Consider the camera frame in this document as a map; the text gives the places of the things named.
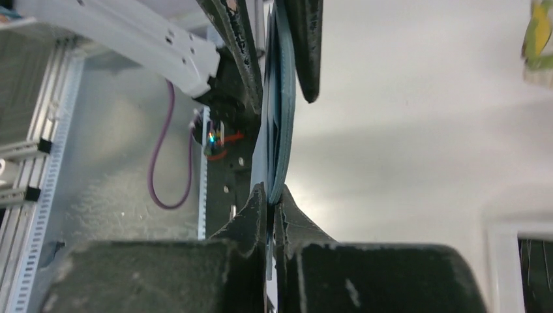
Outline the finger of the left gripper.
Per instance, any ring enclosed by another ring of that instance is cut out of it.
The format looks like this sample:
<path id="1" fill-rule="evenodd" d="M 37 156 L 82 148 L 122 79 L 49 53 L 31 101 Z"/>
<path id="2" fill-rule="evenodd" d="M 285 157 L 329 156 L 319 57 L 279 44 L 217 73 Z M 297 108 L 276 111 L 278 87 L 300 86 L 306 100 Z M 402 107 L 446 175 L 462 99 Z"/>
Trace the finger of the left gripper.
<path id="1" fill-rule="evenodd" d="M 262 76 L 245 0 L 197 0 L 229 49 L 246 91 L 248 113 L 262 108 Z"/>
<path id="2" fill-rule="evenodd" d="M 309 103 L 320 94 L 323 0 L 285 0 L 297 76 Z"/>

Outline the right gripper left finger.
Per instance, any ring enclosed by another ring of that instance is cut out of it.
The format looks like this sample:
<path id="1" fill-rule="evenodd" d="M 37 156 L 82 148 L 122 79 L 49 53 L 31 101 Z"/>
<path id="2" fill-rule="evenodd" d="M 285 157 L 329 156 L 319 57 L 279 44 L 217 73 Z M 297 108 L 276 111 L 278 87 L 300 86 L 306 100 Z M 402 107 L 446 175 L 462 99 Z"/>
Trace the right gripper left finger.
<path id="1" fill-rule="evenodd" d="M 90 241 L 73 248 L 40 312 L 265 312 L 266 195 L 201 241 Z"/>

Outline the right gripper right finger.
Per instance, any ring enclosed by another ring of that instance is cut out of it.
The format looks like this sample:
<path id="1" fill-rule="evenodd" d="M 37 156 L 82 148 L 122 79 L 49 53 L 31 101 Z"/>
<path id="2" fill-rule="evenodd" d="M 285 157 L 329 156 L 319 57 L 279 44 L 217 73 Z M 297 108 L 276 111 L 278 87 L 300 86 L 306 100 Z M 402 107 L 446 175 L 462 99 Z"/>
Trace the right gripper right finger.
<path id="1" fill-rule="evenodd" d="M 485 312 L 465 259 L 446 245 L 335 241 L 285 188 L 275 206 L 279 312 Z"/>

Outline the blue card holder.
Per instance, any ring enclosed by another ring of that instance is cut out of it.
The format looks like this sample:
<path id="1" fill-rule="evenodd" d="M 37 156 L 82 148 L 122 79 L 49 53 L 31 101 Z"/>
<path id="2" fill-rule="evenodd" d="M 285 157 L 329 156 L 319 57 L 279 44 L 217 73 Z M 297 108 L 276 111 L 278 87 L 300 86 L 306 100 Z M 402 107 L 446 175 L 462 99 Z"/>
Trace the blue card holder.
<path id="1" fill-rule="evenodd" d="M 252 156 L 252 187 L 261 185 L 267 208 L 267 280 L 273 278 L 272 210 L 284 190 L 291 153 L 296 102 L 296 66 L 285 2 L 274 1 L 268 14 L 261 127 Z"/>

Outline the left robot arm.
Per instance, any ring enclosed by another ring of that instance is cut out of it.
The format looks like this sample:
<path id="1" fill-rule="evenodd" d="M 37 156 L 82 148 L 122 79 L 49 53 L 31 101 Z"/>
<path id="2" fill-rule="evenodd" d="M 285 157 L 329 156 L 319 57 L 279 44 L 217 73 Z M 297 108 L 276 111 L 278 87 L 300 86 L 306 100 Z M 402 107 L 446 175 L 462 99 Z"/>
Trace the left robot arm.
<path id="1" fill-rule="evenodd" d="M 247 1 L 200 1 L 224 41 L 219 48 L 139 1 L 16 1 L 38 23 L 91 39 L 171 81 L 207 106 L 260 113 L 263 83 Z"/>

